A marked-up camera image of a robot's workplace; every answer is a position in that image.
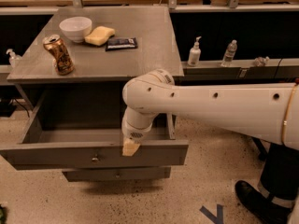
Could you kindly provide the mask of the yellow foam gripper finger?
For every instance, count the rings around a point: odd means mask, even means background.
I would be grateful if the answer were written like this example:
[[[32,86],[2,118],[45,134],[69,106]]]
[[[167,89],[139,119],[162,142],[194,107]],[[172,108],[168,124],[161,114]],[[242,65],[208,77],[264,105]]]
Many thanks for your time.
[[[126,157],[131,157],[133,156],[139,149],[141,143],[128,138],[128,137],[124,137],[123,138],[123,147],[122,147],[122,155],[126,156]]]

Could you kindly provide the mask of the white wrist gripper body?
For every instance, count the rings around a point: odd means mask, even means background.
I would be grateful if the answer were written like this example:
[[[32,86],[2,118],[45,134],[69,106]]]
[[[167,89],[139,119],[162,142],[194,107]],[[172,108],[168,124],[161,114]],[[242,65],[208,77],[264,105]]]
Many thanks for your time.
[[[126,138],[140,142],[150,133],[155,118],[155,113],[140,113],[127,107],[121,123],[122,133]]]

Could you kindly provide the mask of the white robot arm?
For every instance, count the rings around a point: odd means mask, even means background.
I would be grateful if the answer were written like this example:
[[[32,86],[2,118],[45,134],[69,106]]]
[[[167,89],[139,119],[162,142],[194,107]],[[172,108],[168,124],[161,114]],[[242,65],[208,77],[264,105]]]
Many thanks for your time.
[[[158,69],[128,81],[122,133],[137,143],[161,113],[199,119],[269,143],[299,148],[299,89],[295,83],[177,86]]]

